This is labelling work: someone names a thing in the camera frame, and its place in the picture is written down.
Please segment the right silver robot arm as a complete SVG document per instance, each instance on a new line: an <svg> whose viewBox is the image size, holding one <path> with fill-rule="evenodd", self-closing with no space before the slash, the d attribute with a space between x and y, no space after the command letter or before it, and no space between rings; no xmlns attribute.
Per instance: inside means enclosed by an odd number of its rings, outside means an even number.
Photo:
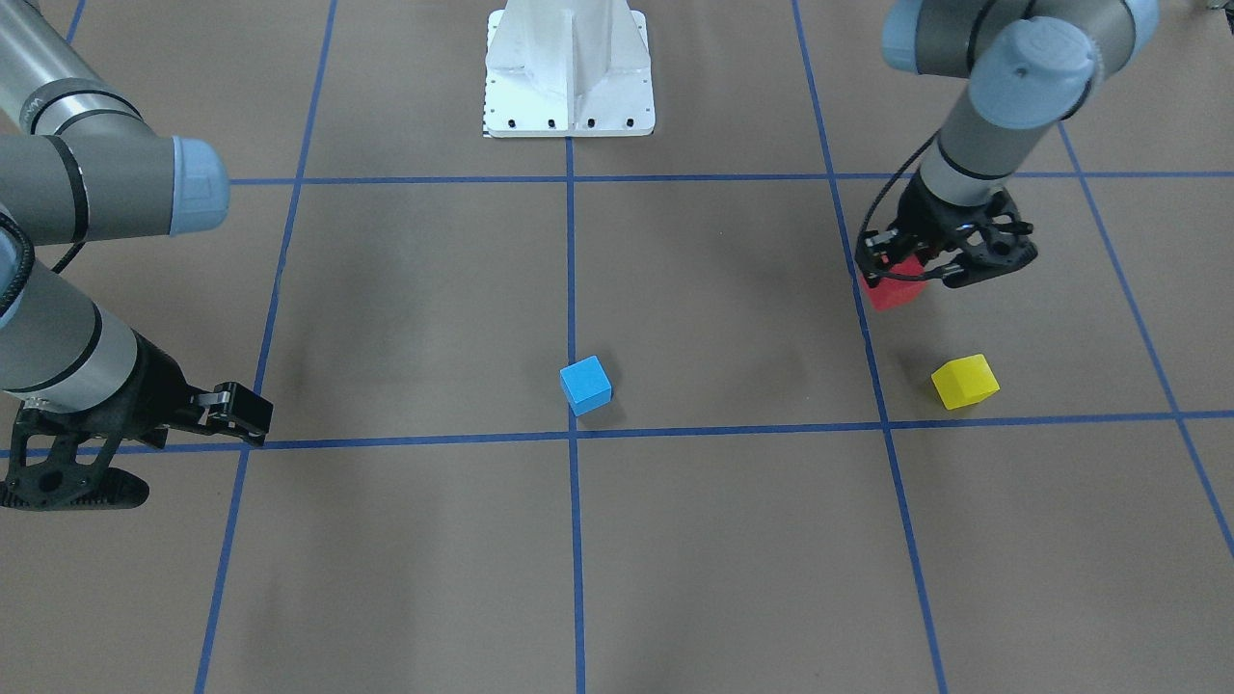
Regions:
<svg viewBox="0 0 1234 694"><path fill-rule="evenodd" d="M273 408L234 382L190 387L176 361L39 262L39 246L210 231L230 211L211 144L164 137L93 70L36 1L2 4L2 391L19 431L144 440L167 431L264 443Z"/></svg>

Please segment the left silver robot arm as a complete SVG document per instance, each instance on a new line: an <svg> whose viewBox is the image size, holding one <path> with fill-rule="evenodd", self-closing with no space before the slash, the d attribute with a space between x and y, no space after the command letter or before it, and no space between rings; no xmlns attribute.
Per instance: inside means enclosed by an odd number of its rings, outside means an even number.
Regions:
<svg viewBox="0 0 1234 694"><path fill-rule="evenodd" d="M1141 53L1160 19L1156 1L896 2L881 35L887 65L966 85L905 163L892 224L860 228L854 259L868 288L964 288L1037 261L1006 184L1046 131Z"/></svg>

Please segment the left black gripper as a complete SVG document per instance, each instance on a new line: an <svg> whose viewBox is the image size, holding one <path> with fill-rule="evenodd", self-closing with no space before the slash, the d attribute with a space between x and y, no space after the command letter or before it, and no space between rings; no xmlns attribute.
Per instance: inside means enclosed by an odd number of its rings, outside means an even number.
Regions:
<svg viewBox="0 0 1234 694"><path fill-rule="evenodd" d="M958 251L961 265L988 261L983 233L979 233L979 243L970 245L961 228L988 226L1002 201L1004 191L997 189L979 205L955 205L937 198L921 173L913 174L900 194L893 231L858 233L858 269L864 285L875 290L882 282L929 282L930 273L922 264L943 251Z"/></svg>

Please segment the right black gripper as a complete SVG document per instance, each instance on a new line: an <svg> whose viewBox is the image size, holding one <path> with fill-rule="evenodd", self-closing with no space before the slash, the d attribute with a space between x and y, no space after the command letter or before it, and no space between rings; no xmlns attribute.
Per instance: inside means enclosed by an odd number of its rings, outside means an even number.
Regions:
<svg viewBox="0 0 1234 694"><path fill-rule="evenodd" d="M190 387L167 352L136 333L137 359L123 387L104 404L101 438L135 440L153 449L167 448L169 431L225 435L263 447L274 405L239 383L221 383L212 391Z"/></svg>

